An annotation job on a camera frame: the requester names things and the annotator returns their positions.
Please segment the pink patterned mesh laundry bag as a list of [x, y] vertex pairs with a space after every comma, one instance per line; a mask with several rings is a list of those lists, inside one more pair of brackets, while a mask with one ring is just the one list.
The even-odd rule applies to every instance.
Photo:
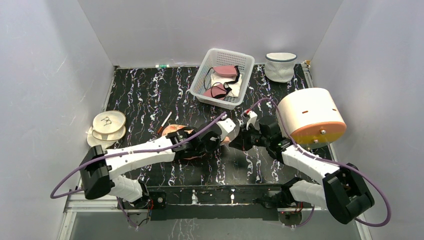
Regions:
[[221, 145], [230, 143], [230, 134], [235, 128], [230, 119], [204, 123], [199, 127], [172, 124], [162, 131], [160, 137], [170, 140], [171, 146], [181, 143], [171, 149], [176, 160], [192, 160], [214, 154]]

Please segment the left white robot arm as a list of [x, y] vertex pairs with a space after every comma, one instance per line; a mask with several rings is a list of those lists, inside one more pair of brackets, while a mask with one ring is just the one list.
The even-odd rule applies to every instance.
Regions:
[[125, 177], [125, 173], [157, 163], [202, 157], [228, 142], [234, 129], [235, 124], [229, 120], [200, 128], [173, 124], [161, 137], [142, 144], [110, 150], [92, 146], [79, 169], [84, 196], [96, 200], [110, 195], [144, 208], [150, 200], [146, 185]]

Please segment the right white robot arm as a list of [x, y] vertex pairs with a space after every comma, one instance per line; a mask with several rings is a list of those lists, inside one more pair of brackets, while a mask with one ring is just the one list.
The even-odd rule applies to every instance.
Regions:
[[259, 120], [259, 129], [251, 123], [243, 124], [229, 146], [241, 151], [254, 146], [264, 147], [273, 159], [301, 171], [314, 181], [294, 177], [275, 195], [257, 198], [256, 202], [266, 208], [309, 203], [329, 210], [338, 222], [347, 224], [375, 204], [365, 180], [356, 173], [356, 166], [350, 163], [346, 167], [337, 166], [319, 161], [312, 153], [301, 153], [302, 148], [282, 135], [277, 121], [271, 116]]

